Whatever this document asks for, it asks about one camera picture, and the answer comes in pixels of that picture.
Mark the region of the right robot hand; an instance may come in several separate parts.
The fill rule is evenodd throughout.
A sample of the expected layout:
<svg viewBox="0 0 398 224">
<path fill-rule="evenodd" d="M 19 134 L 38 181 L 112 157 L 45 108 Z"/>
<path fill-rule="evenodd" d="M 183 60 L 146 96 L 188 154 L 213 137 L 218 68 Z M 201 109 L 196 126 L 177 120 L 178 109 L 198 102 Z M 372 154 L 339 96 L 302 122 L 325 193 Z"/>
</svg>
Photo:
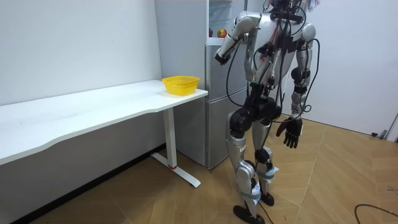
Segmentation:
<svg viewBox="0 0 398 224">
<path fill-rule="evenodd" d="M 303 121 L 301 118 L 293 119 L 289 117 L 280 123 L 276 131 L 276 136 L 279 137 L 285 132 L 285 138 L 283 144 L 289 148 L 297 148 L 299 143 L 299 137 L 302 134 Z"/>
</svg>

